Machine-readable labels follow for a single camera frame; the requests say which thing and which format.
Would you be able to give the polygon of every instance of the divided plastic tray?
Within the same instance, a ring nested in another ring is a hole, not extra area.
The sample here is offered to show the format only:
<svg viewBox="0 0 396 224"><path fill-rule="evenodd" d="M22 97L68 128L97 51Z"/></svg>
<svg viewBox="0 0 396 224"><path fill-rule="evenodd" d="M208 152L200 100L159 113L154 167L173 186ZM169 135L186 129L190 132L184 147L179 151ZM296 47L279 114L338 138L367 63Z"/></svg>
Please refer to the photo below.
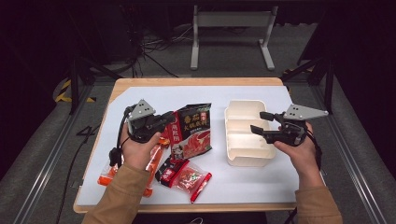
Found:
<svg viewBox="0 0 396 224"><path fill-rule="evenodd" d="M250 125L270 130L268 120L260 119L265 104L257 100L234 100L225 109L228 163L233 166L265 166L276 148L262 136L252 133Z"/></svg>

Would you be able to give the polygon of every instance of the white table surface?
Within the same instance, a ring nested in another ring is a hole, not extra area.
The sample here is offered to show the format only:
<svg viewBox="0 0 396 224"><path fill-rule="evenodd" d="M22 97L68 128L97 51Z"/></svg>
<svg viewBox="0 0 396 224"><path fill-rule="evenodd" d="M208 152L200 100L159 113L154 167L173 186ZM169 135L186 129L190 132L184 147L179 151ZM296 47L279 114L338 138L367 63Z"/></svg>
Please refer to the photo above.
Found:
<svg viewBox="0 0 396 224"><path fill-rule="evenodd" d="M178 86L131 87L107 108L97 146L93 149L85 179L76 198L76 206L96 205L105 188L97 179L108 161L108 152L116 146L117 136L126 106L145 99L156 114L175 111L187 104L211 103L211 146L204 155L191 161L213 176L194 204L222 203L295 203L294 191L298 176L290 158L277 151L264 167L236 167L227 162L224 110L231 100L261 100L271 113L281 113L291 104L284 86ZM279 124L270 122L272 130ZM167 149L163 161L170 154ZM169 189L154 179L153 194L141 204L190 204L189 196L179 189Z"/></svg>

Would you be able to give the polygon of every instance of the equipment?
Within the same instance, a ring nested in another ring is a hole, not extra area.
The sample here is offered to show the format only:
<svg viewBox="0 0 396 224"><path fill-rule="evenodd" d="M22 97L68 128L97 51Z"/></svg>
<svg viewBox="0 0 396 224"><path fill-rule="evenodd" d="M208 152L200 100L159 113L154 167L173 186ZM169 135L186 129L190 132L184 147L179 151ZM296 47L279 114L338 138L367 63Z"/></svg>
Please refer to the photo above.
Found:
<svg viewBox="0 0 396 224"><path fill-rule="evenodd" d="M279 131L265 131L263 128L250 125L250 130L261 135L267 144L275 141L286 143L290 146L299 146L309 132L305 125L307 119L315 119L329 115L327 111L317 110L302 105L291 105L286 112L281 114L271 114L260 112L260 118L266 120L276 120L280 123Z"/></svg>
<svg viewBox="0 0 396 224"><path fill-rule="evenodd" d="M120 137L125 120L128 123L128 139L138 143L147 143L155 133L162 133L166 125L176 121L173 111L154 116L155 112L155 109L143 99L138 104L125 108L120 124L117 146L113 147L109 152L110 166L116 164L119 168L122 166L121 148L123 143L120 143Z"/></svg>

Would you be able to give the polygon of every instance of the sleeve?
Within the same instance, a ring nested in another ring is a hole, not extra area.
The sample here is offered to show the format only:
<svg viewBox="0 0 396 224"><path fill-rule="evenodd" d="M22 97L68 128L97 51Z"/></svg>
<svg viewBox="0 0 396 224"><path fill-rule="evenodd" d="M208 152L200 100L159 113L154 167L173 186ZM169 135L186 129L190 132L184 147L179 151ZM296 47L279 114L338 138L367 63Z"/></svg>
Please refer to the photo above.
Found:
<svg viewBox="0 0 396 224"><path fill-rule="evenodd" d="M82 223L131 224L148 180L149 172L123 164L100 202L88 211Z"/></svg>
<svg viewBox="0 0 396 224"><path fill-rule="evenodd" d="M300 224L343 223L341 213L327 187L299 189L295 193Z"/></svg>

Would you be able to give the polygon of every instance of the small snack packet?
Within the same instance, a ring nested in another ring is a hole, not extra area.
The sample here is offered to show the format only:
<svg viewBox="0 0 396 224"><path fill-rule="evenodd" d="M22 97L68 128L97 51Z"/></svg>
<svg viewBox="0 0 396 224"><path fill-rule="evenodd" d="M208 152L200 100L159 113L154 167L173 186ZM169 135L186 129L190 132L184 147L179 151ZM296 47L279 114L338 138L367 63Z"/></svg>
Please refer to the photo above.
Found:
<svg viewBox="0 0 396 224"><path fill-rule="evenodd" d="M175 111L176 121L167 126L172 162L206 153L210 146L211 104L186 105Z"/></svg>
<svg viewBox="0 0 396 224"><path fill-rule="evenodd" d="M177 188L185 191L194 203L207 182L212 177L209 172L189 160L171 162L169 157L155 174L155 178L168 188Z"/></svg>
<svg viewBox="0 0 396 224"><path fill-rule="evenodd" d="M169 139L161 137L158 144L151 150L151 160L146 167L146 170L150 172L148 183L146 185L143 196L149 197L152 194L151 182L155 176L158 165L160 164L161 158L163 157L163 152L169 147Z"/></svg>
<svg viewBox="0 0 396 224"><path fill-rule="evenodd" d="M167 138L167 133L161 135L158 144L150 152L150 162L148 163L146 170L150 172L150 177L146 185L143 196L149 197L152 194L152 180L154 178L155 172L157 171L158 165L163 157L163 152L169 147L169 138ZM107 161L102 173L99 175L97 183L103 186L107 186L113 180L114 175L119 170L118 165L110 166L110 160Z"/></svg>
<svg viewBox="0 0 396 224"><path fill-rule="evenodd" d="M117 164L115 166L110 166L110 160L108 160L105 167L103 167L102 173L99 175L97 180L98 184L103 186L109 185L118 170Z"/></svg>

